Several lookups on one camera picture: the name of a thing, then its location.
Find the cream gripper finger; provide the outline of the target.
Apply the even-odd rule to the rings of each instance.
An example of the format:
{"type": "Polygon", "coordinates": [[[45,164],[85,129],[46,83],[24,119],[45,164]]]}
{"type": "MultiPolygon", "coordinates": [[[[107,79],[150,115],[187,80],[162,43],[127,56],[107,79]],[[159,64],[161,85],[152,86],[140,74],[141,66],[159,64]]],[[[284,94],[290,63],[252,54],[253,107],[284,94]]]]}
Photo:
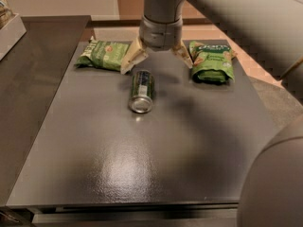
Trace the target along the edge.
{"type": "Polygon", "coordinates": [[[146,46],[143,44],[139,37],[136,37],[127,53],[125,54],[121,66],[120,66],[120,73],[125,75],[127,72],[131,71],[133,67],[148,57],[148,53],[146,50],[146,46]]]}
{"type": "Polygon", "coordinates": [[[180,59],[189,69],[192,68],[193,62],[187,51],[187,48],[183,41],[180,41],[177,45],[175,45],[171,52],[180,59]]]}

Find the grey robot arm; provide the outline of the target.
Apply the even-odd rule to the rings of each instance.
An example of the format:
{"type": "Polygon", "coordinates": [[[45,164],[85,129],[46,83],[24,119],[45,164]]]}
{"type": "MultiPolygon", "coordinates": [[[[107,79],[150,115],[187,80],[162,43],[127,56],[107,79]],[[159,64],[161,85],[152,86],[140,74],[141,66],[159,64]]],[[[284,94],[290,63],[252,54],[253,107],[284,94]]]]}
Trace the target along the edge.
{"type": "MultiPolygon", "coordinates": [[[[121,70],[145,49],[178,49],[182,6],[190,3],[279,81],[296,100],[303,92],[303,0],[144,0],[139,36],[121,70]]],[[[237,227],[302,227],[303,115],[268,140],[247,172],[237,227]]]]}

